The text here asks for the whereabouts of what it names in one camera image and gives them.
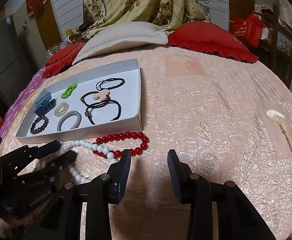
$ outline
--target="yellow object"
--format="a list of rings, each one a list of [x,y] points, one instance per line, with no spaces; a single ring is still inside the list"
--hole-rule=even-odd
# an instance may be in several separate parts
[[[72,31],[71,29],[69,29],[69,30],[66,31],[66,35],[67,35],[67,36],[69,36],[69,35],[71,35],[71,34],[73,34],[73,31]]]

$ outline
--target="white pillow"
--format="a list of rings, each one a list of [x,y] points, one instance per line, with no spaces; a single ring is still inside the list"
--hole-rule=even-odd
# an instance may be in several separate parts
[[[168,38],[163,28],[148,22],[114,24],[92,37],[80,50],[73,65],[88,57],[131,49],[148,43],[166,45]]]

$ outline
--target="quilted bed cover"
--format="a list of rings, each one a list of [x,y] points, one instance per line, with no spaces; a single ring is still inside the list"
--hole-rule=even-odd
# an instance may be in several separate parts
[[[132,158],[125,196],[110,206],[114,240],[185,239],[189,205],[174,195],[167,153],[207,180],[233,180],[252,202],[278,240],[292,233],[292,152],[267,109],[284,114],[292,146],[292,94],[261,62],[246,64],[186,49],[147,45],[85,60],[41,81],[21,103],[0,145],[4,155],[22,144],[18,127],[44,87],[99,65],[137,58],[142,75],[142,127],[149,149]],[[111,149],[136,147],[136,141],[110,142]],[[108,170],[108,161],[74,147],[74,166],[91,179]],[[43,167],[34,160],[22,172]],[[61,184],[72,179],[63,171]],[[81,239],[85,239],[85,207]]]

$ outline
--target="red ruffled cushion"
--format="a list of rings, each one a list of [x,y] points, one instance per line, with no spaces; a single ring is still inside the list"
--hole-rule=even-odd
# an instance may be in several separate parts
[[[193,21],[182,24],[168,36],[167,45],[249,63],[255,63],[259,59],[231,33],[207,22]]]
[[[42,77],[50,78],[59,73],[64,67],[71,64],[84,45],[85,43],[78,42],[52,55],[46,62],[46,70],[42,74]]]

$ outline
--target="red bead necklace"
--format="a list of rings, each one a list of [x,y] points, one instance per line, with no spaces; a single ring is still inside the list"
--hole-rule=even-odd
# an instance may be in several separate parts
[[[101,145],[103,143],[112,142],[113,140],[119,141],[119,140],[125,140],[125,139],[130,139],[130,138],[142,140],[140,147],[136,147],[135,149],[129,149],[130,155],[132,157],[134,157],[135,155],[141,155],[143,151],[148,149],[147,143],[149,142],[149,138],[143,132],[139,132],[139,133],[125,132],[125,133],[120,133],[120,134],[114,133],[107,136],[103,136],[102,138],[98,137],[95,143]],[[94,154],[97,154],[107,159],[107,154],[103,154],[94,150],[93,152]],[[111,152],[115,155],[115,158],[119,158],[122,155],[122,152],[120,150],[111,151]]]

